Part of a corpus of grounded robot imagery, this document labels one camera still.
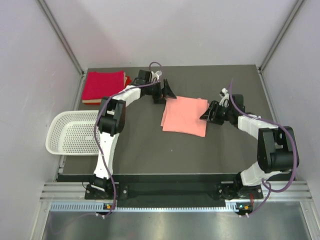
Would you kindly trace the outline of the salmon pink t-shirt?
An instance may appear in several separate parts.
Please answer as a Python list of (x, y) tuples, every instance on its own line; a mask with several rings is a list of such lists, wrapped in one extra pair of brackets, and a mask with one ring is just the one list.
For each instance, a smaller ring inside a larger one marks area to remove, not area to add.
[(177, 96), (168, 98), (160, 126), (164, 132), (206, 136), (207, 122), (200, 117), (208, 109), (208, 100)]

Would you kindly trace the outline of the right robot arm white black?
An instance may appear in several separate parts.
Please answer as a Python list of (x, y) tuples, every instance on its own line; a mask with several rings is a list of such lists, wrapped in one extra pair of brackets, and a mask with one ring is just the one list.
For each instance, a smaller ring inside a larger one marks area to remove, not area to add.
[(270, 177), (285, 172), (291, 172), (293, 181), (300, 163), (293, 129), (247, 113), (241, 94), (221, 92), (220, 96), (221, 100), (212, 101), (200, 120), (216, 125), (229, 122), (257, 140), (256, 162), (237, 174), (234, 194), (245, 198), (253, 186), (265, 184)]

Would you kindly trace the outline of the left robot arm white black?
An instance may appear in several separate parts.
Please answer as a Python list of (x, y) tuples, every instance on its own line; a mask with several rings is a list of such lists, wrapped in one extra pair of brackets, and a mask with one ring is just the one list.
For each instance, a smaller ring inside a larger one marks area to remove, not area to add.
[(113, 159), (120, 133), (126, 120), (126, 108), (144, 96), (151, 96), (154, 104), (164, 104), (167, 98), (176, 99), (168, 80), (162, 79), (162, 71), (140, 70), (133, 83), (120, 92), (102, 98), (96, 123), (94, 140), (98, 147), (98, 159), (92, 179), (89, 181), (102, 198), (115, 192)]

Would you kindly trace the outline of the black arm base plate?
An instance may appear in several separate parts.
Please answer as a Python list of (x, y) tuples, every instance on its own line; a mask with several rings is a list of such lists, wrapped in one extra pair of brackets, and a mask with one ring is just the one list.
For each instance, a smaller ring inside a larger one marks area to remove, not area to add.
[(146, 196), (208, 196), (260, 200), (259, 185), (243, 186), (237, 174), (115, 174), (117, 199)]

